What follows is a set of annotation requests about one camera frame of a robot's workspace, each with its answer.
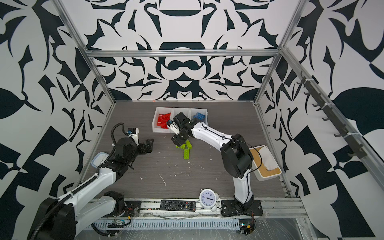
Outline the blue lego brick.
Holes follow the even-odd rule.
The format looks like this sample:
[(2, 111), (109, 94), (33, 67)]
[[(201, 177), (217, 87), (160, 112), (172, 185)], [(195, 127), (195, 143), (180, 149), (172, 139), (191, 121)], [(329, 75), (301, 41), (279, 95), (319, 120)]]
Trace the blue lego brick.
[(206, 116), (204, 114), (201, 114), (201, 113), (196, 113), (194, 116), (193, 116), (194, 119), (198, 119), (200, 121), (204, 121)]

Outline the green lego brick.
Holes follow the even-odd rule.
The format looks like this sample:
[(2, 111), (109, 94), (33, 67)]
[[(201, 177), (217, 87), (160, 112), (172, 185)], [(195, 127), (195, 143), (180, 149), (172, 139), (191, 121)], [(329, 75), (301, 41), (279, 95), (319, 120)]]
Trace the green lego brick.
[(190, 150), (184, 149), (184, 160), (189, 160), (189, 159), (190, 159)]
[(188, 147), (186, 146), (186, 144), (183, 144), (183, 145), (181, 145), (180, 147), (179, 146), (176, 146), (176, 148), (178, 148), (178, 149), (187, 149)]
[(192, 144), (190, 143), (189, 140), (186, 141), (186, 146), (187, 146), (187, 148), (188, 148), (189, 150), (192, 149)]

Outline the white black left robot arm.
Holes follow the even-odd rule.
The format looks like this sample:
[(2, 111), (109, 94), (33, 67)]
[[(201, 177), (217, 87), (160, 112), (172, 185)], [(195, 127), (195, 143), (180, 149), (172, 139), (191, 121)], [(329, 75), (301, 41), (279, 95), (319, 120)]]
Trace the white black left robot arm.
[(134, 137), (122, 138), (110, 154), (99, 153), (93, 162), (97, 172), (81, 185), (56, 198), (44, 200), (28, 234), (29, 240), (73, 240), (86, 227), (106, 215), (124, 212), (124, 195), (109, 191), (92, 199), (132, 168), (137, 156), (153, 151), (154, 139), (140, 143)]

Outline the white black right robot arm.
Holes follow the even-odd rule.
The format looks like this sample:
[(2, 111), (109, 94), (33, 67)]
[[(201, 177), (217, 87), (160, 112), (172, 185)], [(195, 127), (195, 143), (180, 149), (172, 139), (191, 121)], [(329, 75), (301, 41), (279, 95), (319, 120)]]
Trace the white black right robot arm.
[(255, 200), (251, 189), (251, 173), (254, 172), (251, 145), (246, 143), (243, 136), (221, 133), (198, 119), (187, 118), (184, 113), (179, 113), (169, 120), (167, 126), (175, 133), (172, 141), (178, 147), (185, 144), (189, 138), (195, 138), (221, 153), (224, 168), (233, 177), (235, 187), (234, 199), (221, 201), (223, 217), (263, 215), (261, 202)]

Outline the red lego brick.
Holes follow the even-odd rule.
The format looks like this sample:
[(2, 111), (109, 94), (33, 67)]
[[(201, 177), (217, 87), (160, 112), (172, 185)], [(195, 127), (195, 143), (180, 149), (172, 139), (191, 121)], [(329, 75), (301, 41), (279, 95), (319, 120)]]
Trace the red lego brick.
[(171, 113), (168, 114), (159, 114), (158, 121), (160, 120), (170, 120), (171, 118)]
[(167, 120), (160, 120), (160, 121), (157, 121), (156, 127), (157, 127), (157, 128), (160, 128), (160, 129), (167, 129), (167, 128), (168, 128), (168, 126), (167, 126)]

